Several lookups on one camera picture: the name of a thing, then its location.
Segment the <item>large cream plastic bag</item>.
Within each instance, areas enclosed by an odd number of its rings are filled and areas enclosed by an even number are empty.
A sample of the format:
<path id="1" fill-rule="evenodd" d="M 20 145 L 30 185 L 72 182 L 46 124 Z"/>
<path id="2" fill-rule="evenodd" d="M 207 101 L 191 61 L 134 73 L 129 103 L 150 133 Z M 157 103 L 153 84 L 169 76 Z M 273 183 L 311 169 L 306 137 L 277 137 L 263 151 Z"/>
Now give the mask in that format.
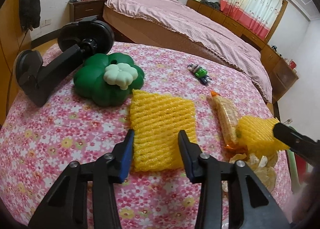
<path id="1" fill-rule="evenodd" d="M 237 160 L 244 161 L 270 192 L 274 190 L 277 179 L 274 167 L 278 161 L 278 152 L 260 158 L 254 153 L 230 153 L 227 157 L 230 164 L 234 164 Z"/>

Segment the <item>yellow foam net curled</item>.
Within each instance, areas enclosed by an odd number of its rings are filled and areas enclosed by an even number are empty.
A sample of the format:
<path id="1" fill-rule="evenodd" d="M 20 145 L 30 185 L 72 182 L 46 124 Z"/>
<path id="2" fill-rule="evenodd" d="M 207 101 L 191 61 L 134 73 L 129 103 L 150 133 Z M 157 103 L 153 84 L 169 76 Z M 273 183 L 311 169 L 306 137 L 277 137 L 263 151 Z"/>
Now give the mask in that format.
<path id="1" fill-rule="evenodd" d="M 241 117 L 235 129 L 238 145 L 259 158 L 289 150 L 289 146 L 273 135 L 273 128 L 278 123 L 279 120 L 276 118 L 263 119 L 250 115 Z"/>

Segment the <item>biscuit packet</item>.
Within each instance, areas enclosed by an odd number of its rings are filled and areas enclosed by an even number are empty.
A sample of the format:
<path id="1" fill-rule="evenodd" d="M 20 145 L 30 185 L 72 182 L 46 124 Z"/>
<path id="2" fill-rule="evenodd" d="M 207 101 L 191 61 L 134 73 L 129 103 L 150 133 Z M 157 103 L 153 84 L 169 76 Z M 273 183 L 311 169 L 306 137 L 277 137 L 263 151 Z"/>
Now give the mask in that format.
<path id="1" fill-rule="evenodd" d="M 245 146 L 240 146 L 236 136 L 236 127 L 239 121 L 238 110 L 233 101 L 221 96 L 215 91 L 211 91 L 213 108 L 217 113 L 221 132 L 225 141 L 225 149 L 234 154 L 247 152 Z"/>

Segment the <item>yellow foam net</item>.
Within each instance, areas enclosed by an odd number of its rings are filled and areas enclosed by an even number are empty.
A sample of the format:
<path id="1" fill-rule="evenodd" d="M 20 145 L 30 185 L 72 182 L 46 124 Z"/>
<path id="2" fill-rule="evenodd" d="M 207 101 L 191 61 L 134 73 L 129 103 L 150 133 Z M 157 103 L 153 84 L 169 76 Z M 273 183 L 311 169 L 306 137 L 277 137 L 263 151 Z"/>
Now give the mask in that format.
<path id="1" fill-rule="evenodd" d="M 175 170 L 183 167 L 178 133 L 196 138 L 193 101 L 134 89 L 130 106 L 133 169 L 136 172 Z"/>

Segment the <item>red bin with green rim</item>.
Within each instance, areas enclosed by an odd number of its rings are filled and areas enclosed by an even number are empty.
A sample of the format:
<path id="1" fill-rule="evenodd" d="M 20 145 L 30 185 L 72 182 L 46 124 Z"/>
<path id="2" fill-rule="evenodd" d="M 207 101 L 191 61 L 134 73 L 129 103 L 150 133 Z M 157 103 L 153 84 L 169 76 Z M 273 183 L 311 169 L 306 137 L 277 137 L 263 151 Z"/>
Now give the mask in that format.
<path id="1" fill-rule="evenodd" d="M 306 161 L 291 150 L 286 151 L 287 162 L 291 177 L 291 188 L 293 193 L 297 193 L 305 180 L 308 170 Z"/>

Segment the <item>pink floral table cloth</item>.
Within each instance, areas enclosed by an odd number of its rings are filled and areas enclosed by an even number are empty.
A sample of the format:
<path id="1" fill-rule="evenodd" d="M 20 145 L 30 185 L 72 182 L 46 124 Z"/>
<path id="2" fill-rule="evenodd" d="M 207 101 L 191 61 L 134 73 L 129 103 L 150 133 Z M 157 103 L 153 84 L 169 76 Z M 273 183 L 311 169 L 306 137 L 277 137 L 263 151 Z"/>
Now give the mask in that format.
<path id="1" fill-rule="evenodd" d="M 143 89 L 192 100 L 197 142 L 218 160 L 225 158 L 219 121 L 210 105 L 216 91 L 233 100 L 240 115 L 271 118 L 251 80 L 234 69 L 187 53 L 115 43 L 144 71 Z M 187 69 L 200 65 L 212 81 L 203 85 Z M 80 98 L 68 77 L 47 103 L 36 107 L 20 92 L 1 129 L 1 199 L 26 225 L 48 189 L 73 160 L 90 163 L 112 151 L 130 128 L 130 102 L 101 108 Z M 131 173 L 114 187 L 122 228 L 193 228 L 200 186 L 183 170 Z"/>

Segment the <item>wooden cabinet desk unit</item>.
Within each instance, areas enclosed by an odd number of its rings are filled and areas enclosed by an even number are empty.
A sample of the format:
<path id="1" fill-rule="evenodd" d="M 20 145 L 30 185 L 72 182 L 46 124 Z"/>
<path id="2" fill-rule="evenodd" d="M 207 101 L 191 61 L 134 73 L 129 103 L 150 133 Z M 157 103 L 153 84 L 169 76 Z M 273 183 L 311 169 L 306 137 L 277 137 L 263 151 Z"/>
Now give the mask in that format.
<path id="1" fill-rule="evenodd" d="M 286 61 L 265 41 L 239 22 L 196 0 L 187 0 L 186 6 L 229 29 L 236 36 L 257 49 L 272 86 L 272 102 L 277 102 L 298 80 L 298 75 Z"/>

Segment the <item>small green toy car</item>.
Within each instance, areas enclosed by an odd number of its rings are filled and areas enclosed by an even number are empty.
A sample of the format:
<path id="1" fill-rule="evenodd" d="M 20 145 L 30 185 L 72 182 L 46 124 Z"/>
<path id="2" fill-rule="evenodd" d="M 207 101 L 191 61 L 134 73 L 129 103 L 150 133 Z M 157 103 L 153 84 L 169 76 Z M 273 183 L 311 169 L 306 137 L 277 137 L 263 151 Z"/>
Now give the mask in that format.
<path id="1" fill-rule="evenodd" d="M 200 65 L 189 64 L 187 69 L 205 86 L 212 81 L 212 78 L 208 75 L 208 71 Z"/>

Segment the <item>floral window curtain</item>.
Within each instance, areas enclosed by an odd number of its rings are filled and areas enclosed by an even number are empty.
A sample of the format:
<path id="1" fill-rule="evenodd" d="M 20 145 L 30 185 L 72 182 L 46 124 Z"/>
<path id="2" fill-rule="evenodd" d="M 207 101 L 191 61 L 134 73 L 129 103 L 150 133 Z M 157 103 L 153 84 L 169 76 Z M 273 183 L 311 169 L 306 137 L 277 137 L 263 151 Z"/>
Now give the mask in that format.
<path id="1" fill-rule="evenodd" d="M 282 4 L 283 0 L 220 0 L 223 13 L 261 39 L 269 34 Z"/>

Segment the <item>wooden wardrobe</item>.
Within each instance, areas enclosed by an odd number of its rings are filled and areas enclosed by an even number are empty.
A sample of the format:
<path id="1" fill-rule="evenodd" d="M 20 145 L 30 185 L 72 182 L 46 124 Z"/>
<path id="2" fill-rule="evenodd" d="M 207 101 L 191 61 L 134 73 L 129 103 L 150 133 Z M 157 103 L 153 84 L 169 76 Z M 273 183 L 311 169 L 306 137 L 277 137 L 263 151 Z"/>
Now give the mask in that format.
<path id="1" fill-rule="evenodd" d="M 15 59 L 30 48 L 30 32 L 21 29 L 19 0 L 5 0 L 1 7 L 1 125 L 20 90 L 14 77 Z"/>

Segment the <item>pink bed quilt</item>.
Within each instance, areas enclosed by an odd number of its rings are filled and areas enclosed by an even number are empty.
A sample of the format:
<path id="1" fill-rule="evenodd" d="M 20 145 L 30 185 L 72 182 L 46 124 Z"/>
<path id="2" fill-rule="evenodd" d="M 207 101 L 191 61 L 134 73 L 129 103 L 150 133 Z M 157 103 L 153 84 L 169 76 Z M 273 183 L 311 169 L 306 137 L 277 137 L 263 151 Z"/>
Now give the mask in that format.
<path id="1" fill-rule="evenodd" d="M 202 44 L 220 59 L 241 69 L 263 99 L 272 101 L 272 86 L 260 52 L 222 25 L 177 0 L 106 0 L 104 6 L 130 18 L 151 21 Z"/>

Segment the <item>brown bed base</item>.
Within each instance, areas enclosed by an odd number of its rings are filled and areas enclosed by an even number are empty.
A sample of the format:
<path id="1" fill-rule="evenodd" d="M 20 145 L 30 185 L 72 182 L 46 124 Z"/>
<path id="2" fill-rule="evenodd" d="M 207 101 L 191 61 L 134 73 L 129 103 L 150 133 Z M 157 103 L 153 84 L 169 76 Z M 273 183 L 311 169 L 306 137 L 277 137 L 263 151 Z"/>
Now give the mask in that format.
<path id="1" fill-rule="evenodd" d="M 151 21 L 130 18 L 104 7 L 103 19 L 113 28 L 121 41 L 168 48 L 192 54 L 240 71 L 238 67 L 220 59 L 202 44 L 182 34 L 167 30 Z"/>

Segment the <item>dark wooden nightstand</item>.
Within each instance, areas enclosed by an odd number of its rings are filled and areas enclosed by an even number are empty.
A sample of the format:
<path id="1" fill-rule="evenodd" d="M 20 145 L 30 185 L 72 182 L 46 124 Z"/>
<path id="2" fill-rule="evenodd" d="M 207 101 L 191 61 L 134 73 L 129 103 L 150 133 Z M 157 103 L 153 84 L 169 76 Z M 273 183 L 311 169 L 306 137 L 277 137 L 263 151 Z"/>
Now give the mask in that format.
<path id="1" fill-rule="evenodd" d="M 102 19 L 105 1 L 106 0 L 82 0 L 69 2 L 70 22 L 79 21 L 86 17 Z"/>

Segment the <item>black hanging jacket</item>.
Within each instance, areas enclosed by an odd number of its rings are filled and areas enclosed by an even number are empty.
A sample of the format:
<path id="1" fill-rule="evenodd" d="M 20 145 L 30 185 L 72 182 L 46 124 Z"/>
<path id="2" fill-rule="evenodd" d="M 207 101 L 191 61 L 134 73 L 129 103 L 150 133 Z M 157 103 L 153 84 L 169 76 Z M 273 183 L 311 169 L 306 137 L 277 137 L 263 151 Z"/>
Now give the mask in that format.
<path id="1" fill-rule="evenodd" d="M 19 0 L 19 17 L 23 31 L 33 30 L 40 26 L 40 0 Z"/>

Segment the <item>black suction mount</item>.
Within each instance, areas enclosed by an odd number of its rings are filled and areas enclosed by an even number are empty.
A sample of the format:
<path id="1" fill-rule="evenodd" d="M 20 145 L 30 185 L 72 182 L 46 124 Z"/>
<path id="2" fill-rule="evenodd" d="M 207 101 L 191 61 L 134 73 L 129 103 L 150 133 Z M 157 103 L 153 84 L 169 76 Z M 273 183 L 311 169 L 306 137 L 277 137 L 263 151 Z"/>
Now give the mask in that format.
<path id="1" fill-rule="evenodd" d="M 112 28 L 97 17 L 86 17 L 61 28 L 57 38 L 62 53 L 48 65 L 39 51 L 22 51 L 15 60 L 14 74 L 19 87 L 42 107 L 68 75 L 97 53 L 108 53 L 114 44 Z"/>

